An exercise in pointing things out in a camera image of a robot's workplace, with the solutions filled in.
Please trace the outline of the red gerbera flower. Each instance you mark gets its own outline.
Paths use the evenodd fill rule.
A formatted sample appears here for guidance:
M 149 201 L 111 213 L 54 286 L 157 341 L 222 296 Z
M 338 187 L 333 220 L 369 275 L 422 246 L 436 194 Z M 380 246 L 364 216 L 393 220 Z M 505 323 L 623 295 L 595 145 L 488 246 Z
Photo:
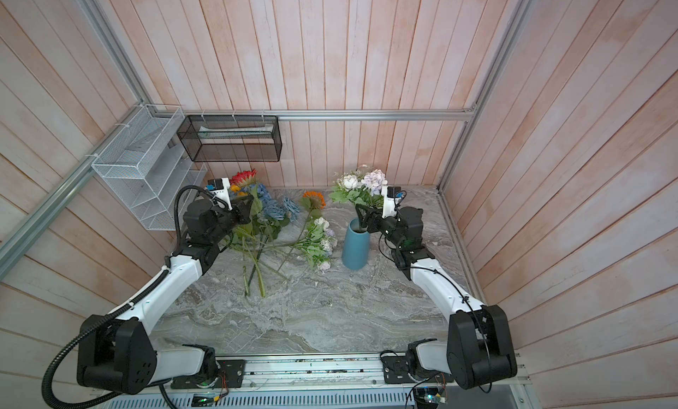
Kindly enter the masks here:
M 256 170 L 242 171 L 231 178 L 231 196 L 235 202 L 251 204 L 249 216 L 245 224 L 240 225 L 235 232 L 236 250 L 245 261 L 245 296 L 252 290 L 252 282 L 256 281 L 261 297 L 266 296 L 266 289 L 261 272 L 261 254 L 264 248 L 263 206 L 259 197 L 259 181 Z

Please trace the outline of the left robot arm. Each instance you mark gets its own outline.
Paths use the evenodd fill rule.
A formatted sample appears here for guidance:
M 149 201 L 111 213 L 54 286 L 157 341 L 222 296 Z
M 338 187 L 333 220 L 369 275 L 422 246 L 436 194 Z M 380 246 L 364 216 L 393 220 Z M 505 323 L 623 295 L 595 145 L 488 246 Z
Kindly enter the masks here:
M 198 199 L 183 214 L 185 230 L 160 272 L 129 301 L 107 315 L 92 315 L 81 325 L 79 385 L 137 394 L 150 384 L 176 377 L 213 384 L 219 374 L 215 351 L 206 345 L 156 350 L 150 334 L 190 285 L 211 268 L 220 242 L 249 222 L 252 197 L 230 203 Z

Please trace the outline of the lilac white flower bunch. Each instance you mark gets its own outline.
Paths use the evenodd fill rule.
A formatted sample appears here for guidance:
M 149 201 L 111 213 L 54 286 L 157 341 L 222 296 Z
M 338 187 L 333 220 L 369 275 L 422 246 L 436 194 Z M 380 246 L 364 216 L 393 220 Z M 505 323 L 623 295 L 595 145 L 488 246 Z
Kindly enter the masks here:
M 332 186 L 330 198 L 332 202 L 350 203 L 354 209 L 358 203 L 376 207 L 381 209 L 382 214 L 381 190 L 384 185 L 388 185 L 388 180 L 382 170 L 370 170 L 363 165 L 340 175 Z

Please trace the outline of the teal ceramic vase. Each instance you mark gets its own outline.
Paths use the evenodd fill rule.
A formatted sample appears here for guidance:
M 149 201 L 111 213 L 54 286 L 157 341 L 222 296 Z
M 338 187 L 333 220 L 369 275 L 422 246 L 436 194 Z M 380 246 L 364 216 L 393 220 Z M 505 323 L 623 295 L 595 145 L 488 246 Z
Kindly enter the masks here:
M 342 251 L 342 263 L 347 269 L 358 271 L 367 265 L 370 251 L 370 233 L 360 227 L 358 218 L 349 223 Z

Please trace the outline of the dusty blue rose bunch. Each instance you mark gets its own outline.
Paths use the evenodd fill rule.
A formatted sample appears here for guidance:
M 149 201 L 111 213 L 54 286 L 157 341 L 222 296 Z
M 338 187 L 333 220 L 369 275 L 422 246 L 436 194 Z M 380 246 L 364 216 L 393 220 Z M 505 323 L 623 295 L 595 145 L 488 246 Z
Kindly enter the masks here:
M 261 203 L 261 211 L 255 216 L 259 234 L 266 241 L 275 241 L 284 227 L 298 219 L 301 209 L 288 197 L 274 199 L 263 184 L 255 190 Z

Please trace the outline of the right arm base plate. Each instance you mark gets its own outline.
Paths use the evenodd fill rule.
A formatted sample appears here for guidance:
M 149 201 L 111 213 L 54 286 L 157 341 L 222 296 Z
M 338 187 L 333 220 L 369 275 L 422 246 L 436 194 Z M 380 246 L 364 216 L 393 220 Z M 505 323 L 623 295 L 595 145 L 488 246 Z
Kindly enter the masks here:
M 450 374 L 422 368 L 411 354 L 386 350 L 379 355 L 386 384 L 415 384 L 429 381 L 454 382 Z

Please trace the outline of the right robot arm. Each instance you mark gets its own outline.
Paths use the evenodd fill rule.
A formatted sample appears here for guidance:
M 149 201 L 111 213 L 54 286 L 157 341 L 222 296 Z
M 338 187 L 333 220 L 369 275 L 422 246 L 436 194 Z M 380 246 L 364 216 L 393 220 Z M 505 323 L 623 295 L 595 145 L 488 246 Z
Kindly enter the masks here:
M 356 211 L 359 225 L 385 239 L 395 267 L 448 320 L 445 340 L 408 345 L 409 374 L 417 379 L 446 374 L 464 390 L 515 377 L 518 366 L 506 313 L 474 298 L 446 273 L 424 245 L 422 209 L 396 208 L 386 216 L 359 204 Z

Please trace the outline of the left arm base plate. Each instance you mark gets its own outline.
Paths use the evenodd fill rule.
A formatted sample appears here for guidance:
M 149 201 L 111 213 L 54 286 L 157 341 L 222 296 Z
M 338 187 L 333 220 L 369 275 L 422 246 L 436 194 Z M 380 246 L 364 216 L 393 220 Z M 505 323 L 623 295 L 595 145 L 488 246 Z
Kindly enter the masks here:
M 171 382 L 173 390 L 189 389 L 239 389 L 245 375 L 245 360 L 217 360 L 217 367 L 204 373 L 175 377 Z

